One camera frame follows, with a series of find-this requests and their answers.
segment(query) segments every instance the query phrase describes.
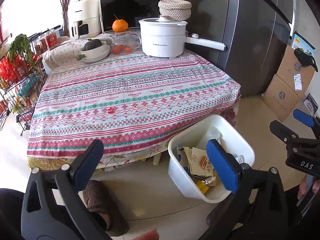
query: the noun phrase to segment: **chair leg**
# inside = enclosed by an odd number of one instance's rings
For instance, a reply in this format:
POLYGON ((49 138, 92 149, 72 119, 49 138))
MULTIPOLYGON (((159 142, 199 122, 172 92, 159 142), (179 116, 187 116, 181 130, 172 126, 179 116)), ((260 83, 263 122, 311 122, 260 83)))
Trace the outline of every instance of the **chair leg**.
POLYGON ((161 153, 158 153, 153 156, 153 165, 158 165, 161 158, 161 153))

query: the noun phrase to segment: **foot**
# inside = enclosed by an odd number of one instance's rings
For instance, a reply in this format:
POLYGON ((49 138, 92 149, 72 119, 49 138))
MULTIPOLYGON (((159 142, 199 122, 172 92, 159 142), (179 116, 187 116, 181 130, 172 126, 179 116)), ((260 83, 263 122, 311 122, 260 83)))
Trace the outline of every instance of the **foot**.
POLYGON ((84 202, 90 212, 98 212, 109 216, 106 233, 109 236, 122 236, 129 230, 128 222, 121 215, 117 204, 112 200, 107 187, 97 180, 90 180, 83 191, 84 202))

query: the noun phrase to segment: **plate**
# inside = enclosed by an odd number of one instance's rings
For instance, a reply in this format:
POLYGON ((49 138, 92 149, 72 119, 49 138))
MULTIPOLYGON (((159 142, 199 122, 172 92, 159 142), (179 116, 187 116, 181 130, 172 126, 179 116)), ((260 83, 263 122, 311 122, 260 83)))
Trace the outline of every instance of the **plate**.
POLYGON ((96 55, 93 57, 84 57, 83 59, 81 59, 83 62, 85 63, 93 63, 93 62, 97 62, 99 60, 104 59, 105 57, 107 57, 110 54, 110 49, 96 55))

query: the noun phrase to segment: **vase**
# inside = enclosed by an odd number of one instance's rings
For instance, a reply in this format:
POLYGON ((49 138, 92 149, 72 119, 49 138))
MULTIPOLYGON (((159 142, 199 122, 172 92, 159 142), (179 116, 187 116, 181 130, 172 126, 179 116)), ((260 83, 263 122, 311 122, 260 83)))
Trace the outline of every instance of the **vase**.
POLYGON ((70 33, 69 33, 68 10, 64 11, 62 15, 63 15, 63 35, 69 37, 70 33))

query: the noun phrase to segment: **white air fryer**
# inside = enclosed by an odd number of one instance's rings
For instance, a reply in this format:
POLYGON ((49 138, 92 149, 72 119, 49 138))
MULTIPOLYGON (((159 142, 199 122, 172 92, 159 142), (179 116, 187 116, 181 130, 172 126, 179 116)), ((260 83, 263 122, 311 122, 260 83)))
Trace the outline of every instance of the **white air fryer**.
POLYGON ((101 33, 99 0, 78 0, 69 11, 73 22, 70 34, 75 39, 93 38, 101 33))

